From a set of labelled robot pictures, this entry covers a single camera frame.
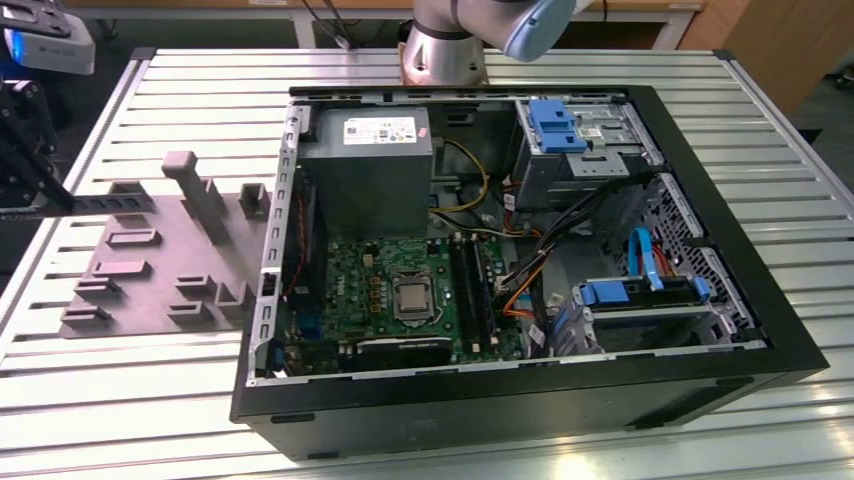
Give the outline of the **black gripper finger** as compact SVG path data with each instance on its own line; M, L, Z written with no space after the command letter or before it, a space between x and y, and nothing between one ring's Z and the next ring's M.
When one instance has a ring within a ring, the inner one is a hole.
M39 208L48 204L48 198L37 189L45 180L44 175L36 172L29 179L23 179L19 174L1 173L1 208L24 209Z
M23 179L40 172L37 189L48 198L39 208L3 209L3 215L69 215L75 199L63 187L52 155L57 135L43 88L33 80L1 80L1 173Z

